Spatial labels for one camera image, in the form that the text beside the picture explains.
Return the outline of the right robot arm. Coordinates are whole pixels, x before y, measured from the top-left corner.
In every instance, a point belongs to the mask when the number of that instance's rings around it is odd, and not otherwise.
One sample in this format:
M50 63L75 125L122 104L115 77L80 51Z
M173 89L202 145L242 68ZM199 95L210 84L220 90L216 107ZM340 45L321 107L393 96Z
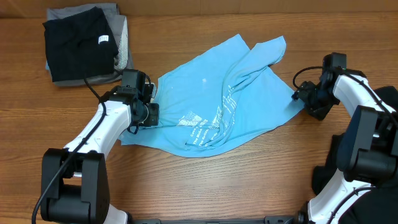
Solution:
M338 144L335 173L293 220L338 223L358 199L397 178L397 111L376 95L363 72L345 68L324 68L318 84L303 82L292 98L319 120L338 103L351 117Z

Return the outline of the light blue printed t-shirt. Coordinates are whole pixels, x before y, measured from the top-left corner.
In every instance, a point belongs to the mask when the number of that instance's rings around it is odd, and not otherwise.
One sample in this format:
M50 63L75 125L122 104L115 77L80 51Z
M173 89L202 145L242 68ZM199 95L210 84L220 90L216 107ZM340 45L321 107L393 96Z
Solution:
M271 69L285 50L283 37L249 48L236 35L162 75L158 125L122 133L122 144L211 157L284 125L303 109Z

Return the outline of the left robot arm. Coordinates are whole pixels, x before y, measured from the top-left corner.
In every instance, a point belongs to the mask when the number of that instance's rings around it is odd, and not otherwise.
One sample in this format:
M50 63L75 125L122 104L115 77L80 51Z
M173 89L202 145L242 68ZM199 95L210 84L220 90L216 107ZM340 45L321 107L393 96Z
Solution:
M115 86L98 98L97 112L74 140L45 152L33 223L38 215L56 223L132 223L130 213L111 205L106 158L124 131L158 123L154 92L151 82Z

